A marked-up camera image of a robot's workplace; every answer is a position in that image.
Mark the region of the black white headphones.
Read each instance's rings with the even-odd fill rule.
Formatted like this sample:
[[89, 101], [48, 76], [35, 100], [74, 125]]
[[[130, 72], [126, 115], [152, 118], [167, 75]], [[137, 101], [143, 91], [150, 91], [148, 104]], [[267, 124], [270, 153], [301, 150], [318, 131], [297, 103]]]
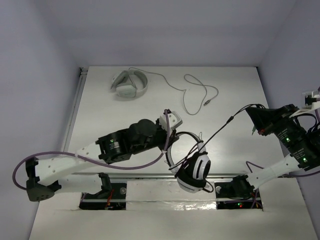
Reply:
[[[189, 155], [175, 163], [172, 157], [172, 145], [178, 141], [182, 135], [188, 135], [195, 140], [196, 144], [193, 149], [196, 151], [193, 155]], [[174, 174], [181, 189], [189, 193], [197, 193], [200, 191], [212, 193], [214, 191], [213, 185], [206, 180], [210, 171], [211, 160], [208, 157], [208, 152], [201, 135], [187, 131], [174, 132], [170, 138], [165, 157], [169, 171]]]

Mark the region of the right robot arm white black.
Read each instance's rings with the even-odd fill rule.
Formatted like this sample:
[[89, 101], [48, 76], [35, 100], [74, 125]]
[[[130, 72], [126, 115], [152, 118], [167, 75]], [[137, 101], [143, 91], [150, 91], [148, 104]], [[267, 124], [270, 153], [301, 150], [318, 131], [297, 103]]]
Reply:
[[253, 190], [284, 174], [320, 166], [318, 123], [310, 130], [298, 123], [298, 117], [311, 116], [307, 110], [289, 104], [277, 109], [249, 107], [246, 112], [259, 135], [274, 134], [288, 151], [284, 159], [245, 177]]

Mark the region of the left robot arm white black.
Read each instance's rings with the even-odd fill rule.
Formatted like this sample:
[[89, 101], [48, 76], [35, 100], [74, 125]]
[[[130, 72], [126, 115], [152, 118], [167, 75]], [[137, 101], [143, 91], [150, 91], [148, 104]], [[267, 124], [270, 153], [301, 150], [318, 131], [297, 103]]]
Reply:
[[26, 192], [31, 202], [41, 202], [58, 193], [85, 192], [97, 197], [111, 193], [109, 176], [96, 173], [93, 177], [78, 178], [76, 173], [95, 165], [116, 170], [139, 170], [160, 160], [159, 157], [140, 166], [122, 167], [116, 163], [127, 161], [133, 155], [158, 148], [163, 156], [175, 137], [182, 120], [161, 116], [155, 122], [142, 119], [129, 128], [121, 129], [98, 138], [95, 142], [71, 152], [53, 152], [50, 159], [42, 159], [41, 153], [27, 157]]

